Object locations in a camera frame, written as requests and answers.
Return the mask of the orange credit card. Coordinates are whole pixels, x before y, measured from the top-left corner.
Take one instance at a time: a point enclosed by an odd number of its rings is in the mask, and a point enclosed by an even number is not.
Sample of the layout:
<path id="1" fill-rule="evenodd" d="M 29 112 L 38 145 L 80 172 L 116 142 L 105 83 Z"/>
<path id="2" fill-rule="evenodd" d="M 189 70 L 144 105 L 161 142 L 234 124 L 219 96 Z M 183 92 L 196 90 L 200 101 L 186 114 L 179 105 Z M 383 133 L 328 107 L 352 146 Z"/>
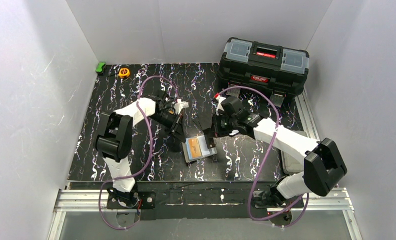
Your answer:
<path id="1" fill-rule="evenodd" d="M 187 139 L 186 149 L 189 159 L 197 159 L 202 156 L 199 140 L 197 137 Z"/>

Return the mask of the grey blue card holder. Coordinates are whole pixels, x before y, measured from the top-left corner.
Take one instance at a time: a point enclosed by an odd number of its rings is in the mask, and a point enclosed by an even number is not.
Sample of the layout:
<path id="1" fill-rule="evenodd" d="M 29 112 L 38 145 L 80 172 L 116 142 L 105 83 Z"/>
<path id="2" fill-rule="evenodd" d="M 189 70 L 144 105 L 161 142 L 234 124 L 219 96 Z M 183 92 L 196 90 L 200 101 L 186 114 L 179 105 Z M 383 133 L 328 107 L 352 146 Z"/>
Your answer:
<path id="1" fill-rule="evenodd" d="M 186 163 L 191 163 L 217 154 L 215 143 L 211 142 L 207 144 L 206 140 L 205 135 L 186 138 L 186 142 L 182 143 Z"/>

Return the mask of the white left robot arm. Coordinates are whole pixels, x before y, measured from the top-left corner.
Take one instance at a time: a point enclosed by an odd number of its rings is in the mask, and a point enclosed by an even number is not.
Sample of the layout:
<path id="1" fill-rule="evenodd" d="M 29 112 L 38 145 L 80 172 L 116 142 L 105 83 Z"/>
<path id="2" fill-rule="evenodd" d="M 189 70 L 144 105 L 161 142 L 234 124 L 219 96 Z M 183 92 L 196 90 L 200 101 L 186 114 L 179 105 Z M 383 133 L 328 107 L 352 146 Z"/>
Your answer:
<path id="1" fill-rule="evenodd" d="M 133 127 L 141 121 L 152 119 L 164 126 L 167 134 L 185 143 L 183 117 L 188 107 L 188 102 L 169 97 L 166 91 L 159 90 L 155 95 L 142 97 L 126 107 L 102 114 L 94 148 L 109 167 L 114 189 L 129 193 L 135 185 L 128 162 Z"/>

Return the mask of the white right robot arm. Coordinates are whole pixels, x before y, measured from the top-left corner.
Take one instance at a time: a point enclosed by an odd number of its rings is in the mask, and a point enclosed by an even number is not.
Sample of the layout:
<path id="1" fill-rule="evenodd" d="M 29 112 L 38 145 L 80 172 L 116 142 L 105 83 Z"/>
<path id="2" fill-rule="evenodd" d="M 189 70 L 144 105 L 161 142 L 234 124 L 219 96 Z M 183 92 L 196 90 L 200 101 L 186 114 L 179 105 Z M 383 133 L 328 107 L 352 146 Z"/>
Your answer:
<path id="1" fill-rule="evenodd" d="M 252 195 L 256 202 L 281 205 L 286 200 L 305 193 L 326 196 L 347 174 L 347 167 L 336 143 L 325 138 L 322 141 L 305 137 L 267 116 L 251 113 L 242 101 L 235 97 L 215 96 L 217 109 L 212 125 L 204 131 L 207 138 L 221 138 L 242 134 L 289 154 L 303 166 L 303 170 L 284 176 L 270 190 Z"/>

